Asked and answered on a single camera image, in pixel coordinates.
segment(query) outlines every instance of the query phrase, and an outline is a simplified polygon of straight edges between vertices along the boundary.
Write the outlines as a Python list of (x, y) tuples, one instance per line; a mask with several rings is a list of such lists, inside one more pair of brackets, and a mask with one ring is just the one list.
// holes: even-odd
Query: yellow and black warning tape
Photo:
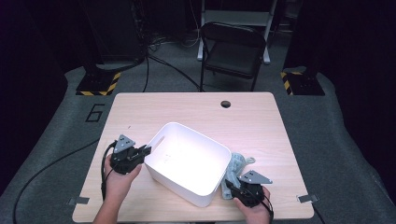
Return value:
[(291, 85), (288, 80), (288, 74), (302, 75), (303, 73), (301, 73), (301, 72), (290, 72), (290, 73), (281, 72), (280, 73), (280, 76), (282, 77), (283, 85), (285, 86), (286, 92), (288, 93), (288, 95), (293, 95), (293, 90), (291, 89)]
[(117, 82), (119, 81), (121, 73), (117, 73), (113, 80), (111, 81), (110, 86), (108, 87), (107, 91), (76, 91), (76, 95), (86, 95), (86, 96), (93, 96), (93, 95), (111, 95), (111, 93), (116, 89)]

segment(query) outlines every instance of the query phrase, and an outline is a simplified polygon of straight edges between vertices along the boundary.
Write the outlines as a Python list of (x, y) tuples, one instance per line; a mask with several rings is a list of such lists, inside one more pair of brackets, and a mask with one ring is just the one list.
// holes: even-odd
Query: hole in table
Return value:
[(229, 101), (221, 101), (220, 105), (224, 108), (228, 108), (231, 106), (231, 103)]

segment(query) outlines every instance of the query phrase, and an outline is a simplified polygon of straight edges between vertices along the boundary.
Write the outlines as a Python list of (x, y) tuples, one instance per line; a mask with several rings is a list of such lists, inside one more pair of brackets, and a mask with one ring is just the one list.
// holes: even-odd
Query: metal chair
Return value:
[(266, 46), (262, 34), (246, 26), (208, 22), (201, 27), (201, 36), (204, 50), (200, 91), (205, 70), (253, 79), (250, 90), (254, 91)]

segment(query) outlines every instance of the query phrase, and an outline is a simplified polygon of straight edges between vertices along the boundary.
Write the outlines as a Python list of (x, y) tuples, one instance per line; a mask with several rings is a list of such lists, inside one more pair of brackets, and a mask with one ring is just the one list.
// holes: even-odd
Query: gray carpet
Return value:
[[(280, 72), (290, 37), (277, 34), (269, 49), (271, 64), (263, 65), (255, 91), (269, 91), (277, 101), (291, 145), (309, 193), (320, 198), (316, 208), (326, 223), (396, 223), (396, 208), (388, 198), (376, 171), (365, 161), (348, 135), (334, 93), (323, 75), (318, 80), (325, 96), (288, 96)], [(156, 57), (165, 60), (199, 82), (201, 64), (198, 45), (191, 48), (162, 44)], [(125, 63), (107, 64), (115, 68)], [(109, 96), (77, 96), (75, 89), (84, 76), (82, 68), (68, 72), (68, 91), (47, 130), (0, 198), (0, 223), (12, 223), (12, 210), (24, 184), (43, 167), (97, 140), (115, 95), (140, 92), (145, 87), (147, 64), (122, 72)], [(206, 91), (248, 91), (249, 80), (207, 76)], [(173, 68), (149, 60), (150, 91), (197, 91)], [(102, 111), (98, 122), (86, 122), (92, 107)], [(22, 194), (17, 208), (18, 223), (74, 223), (71, 198), (77, 197), (88, 172), (96, 143), (53, 164), (39, 174)], [(276, 220), (274, 223), (320, 223), (308, 220)]]

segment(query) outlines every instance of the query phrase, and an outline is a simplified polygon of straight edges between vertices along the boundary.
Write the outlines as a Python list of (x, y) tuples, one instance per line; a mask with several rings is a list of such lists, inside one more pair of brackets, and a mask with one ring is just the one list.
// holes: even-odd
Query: wooden table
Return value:
[[(222, 101), (231, 106), (224, 108)], [(147, 144), (168, 122), (178, 122), (228, 147), (253, 157), (254, 170), (274, 181), (271, 191), (275, 219), (311, 218), (310, 203), (299, 203), (307, 194), (300, 169), (280, 117), (274, 96), (268, 92), (168, 92), (120, 93), (108, 115), (77, 204), (76, 222), (92, 222), (102, 204), (100, 167), (107, 146), (124, 134)], [(145, 166), (133, 182), (119, 213), (119, 222), (236, 221), (243, 215), (221, 188), (208, 207), (197, 207), (156, 182)]]

